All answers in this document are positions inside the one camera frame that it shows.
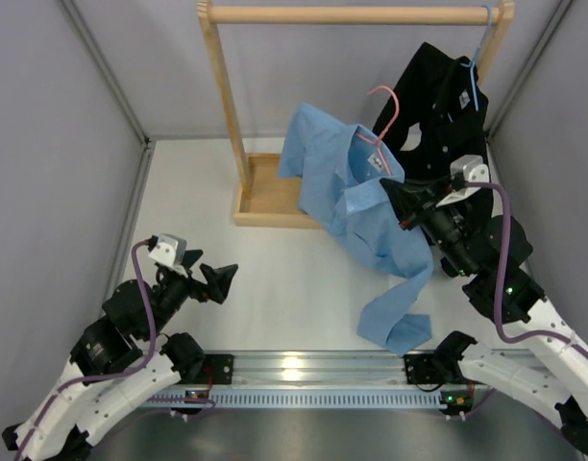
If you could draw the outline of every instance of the metal frame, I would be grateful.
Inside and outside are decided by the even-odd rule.
[[[70,24],[74,28],[74,30],[79,35],[81,42],[87,49],[89,56],[93,60],[95,67],[97,68],[98,72],[104,79],[106,86],[109,88],[112,97],[117,102],[123,114],[125,115],[126,120],[130,124],[130,128],[134,131],[138,141],[143,145],[149,143],[149,137],[147,136],[146,132],[142,129],[138,118],[134,114],[132,110],[132,106],[128,102],[128,99],[121,89],[121,85],[117,81],[114,72],[110,68],[109,63],[107,62],[106,58],[104,57],[104,53],[100,49],[93,33],[89,29],[86,24],[83,15],[81,14],[79,8],[76,6],[74,0],[57,0],[57,3],[61,7],[63,14],[65,17],[70,21]]]
[[[107,300],[112,295],[112,292],[123,279],[123,272],[128,261],[128,251],[132,247],[132,237],[134,236],[134,229],[138,213],[140,212],[140,204],[144,195],[144,188],[149,178],[149,170],[151,168],[151,161],[156,150],[156,143],[150,141],[142,149],[140,163],[136,170],[134,184],[130,191],[130,197],[126,204],[126,214],[123,218],[121,229],[118,233],[117,244],[115,247],[115,254],[112,258],[109,270],[109,278],[106,289],[104,291],[103,300]]]
[[[411,396],[425,394],[415,386],[407,384],[404,360],[387,351],[332,351],[332,352],[228,352],[234,355],[233,382],[228,386],[213,386],[211,395],[220,399],[236,399],[230,407],[281,407],[281,408],[359,408],[357,398],[389,398],[380,403],[385,408],[440,408],[438,398],[443,391],[463,390],[466,386],[446,384],[440,391],[429,393],[433,402],[410,400]],[[540,373],[548,373],[544,365],[529,351],[506,350],[502,354],[521,366]],[[173,405],[159,402],[160,397],[184,397],[207,391],[206,385],[178,384],[159,392],[158,401],[144,406],[171,407],[191,406],[183,401]],[[480,396],[489,391],[483,384],[478,386]],[[349,402],[339,400],[316,400],[304,403],[293,400],[295,396],[331,396],[355,398]],[[274,397],[285,400],[270,401]]]
[[[542,55],[548,48],[552,38],[556,34],[560,24],[563,22],[566,14],[574,4],[575,0],[560,0],[554,12],[551,15],[548,23],[544,27],[544,31],[542,35],[537,39],[537,42],[533,46],[533,49],[527,56],[525,63],[519,70],[514,82],[512,83],[509,92],[503,98],[502,104],[497,111],[497,114],[493,117],[490,126],[488,128],[489,132],[489,141],[492,141],[493,136],[497,134],[497,131],[501,128],[503,120],[509,113],[510,108],[512,107],[514,101],[516,100],[517,96],[523,90],[525,86],[525,82],[528,80],[531,72],[537,65],[538,61],[541,59]]]

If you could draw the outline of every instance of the wooden rod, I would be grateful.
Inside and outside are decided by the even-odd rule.
[[[228,7],[209,5],[213,24],[427,24],[485,26],[483,7]],[[501,12],[493,9],[493,22]]]
[[[198,2],[198,20],[200,21],[202,35],[207,45],[210,66],[213,69],[213,75],[215,76],[217,89],[221,97],[224,115],[226,117],[226,126],[230,135],[230,142],[233,146],[238,176],[240,177],[241,190],[243,195],[248,197],[252,190],[252,173],[238,125],[233,91],[230,86],[230,77],[226,68],[226,59],[224,58],[224,50],[221,45],[219,31],[217,30],[217,26],[208,19],[208,11],[212,8],[210,1],[200,0]]]

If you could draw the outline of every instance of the white floor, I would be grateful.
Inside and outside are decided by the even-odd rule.
[[[282,139],[246,142],[248,152],[278,153],[281,147]],[[378,349],[356,336],[358,315],[399,280],[360,266],[322,230],[235,226],[237,185],[228,139],[158,142],[134,241],[173,233],[188,249],[204,250],[206,264],[239,265],[223,305],[187,302],[164,332],[188,331],[206,351]],[[145,255],[140,260],[153,282],[154,267]],[[199,270],[194,275],[202,279]],[[133,277],[129,261],[125,278]],[[431,316],[433,338],[420,349],[433,349],[455,329],[494,349],[508,348],[469,305],[464,283],[435,271],[410,310]]]

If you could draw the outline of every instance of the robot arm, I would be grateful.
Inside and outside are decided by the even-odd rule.
[[[141,277],[129,280],[103,304],[106,316],[86,328],[40,407],[25,423],[4,430],[15,461],[86,459],[106,432],[143,401],[200,372],[205,355],[187,333],[172,335],[159,353],[132,366],[142,357],[135,340],[149,341],[153,351],[156,332],[187,298],[225,301],[238,266],[212,269],[201,264],[207,281],[202,283],[191,276],[202,251],[186,251],[185,241],[172,235],[143,243],[158,266],[157,283],[150,287]]]
[[[503,341],[522,342],[553,376],[520,367],[457,331],[437,348],[432,362],[445,382],[483,382],[533,408],[588,455],[588,346],[520,269],[533,250],[520,224],[497,216],[481,229],[471,229],[453,207],[487,186],[499,189],[506,208],[504,191],[484,184],[485,166],[481,158],[463,156],[453,163],[450,176],[437,182],[380,182],[401,227],[423,228],[445,255],[441,262],[449,276],[476,275],[463,286],[472,306],[495,323]]]
[[[202,349],[188,333],[173,334],[143,370],[90,402],[76,423],[80,433],[86,434],[86,443],[95,447],[115,425],[151,396],[182,379],[196,377],[204,358]]]

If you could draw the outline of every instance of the wooden clothing rack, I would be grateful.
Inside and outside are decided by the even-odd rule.
[[[514,1],[500,0],[492,9],[492,30],[478,57],[482,82],[488,74],[514,17]],[[208,57],[221,95],[226,124],[240,176],[234,222],[238,226],[320,228],[297,208],[301,189],[298,178],[278,177],[279,154],[246,153],[238,126],[233,92],[219,38],[218,24],[367,24],[486,26],[484,7],[228,7],[198,2],[198,19]]]

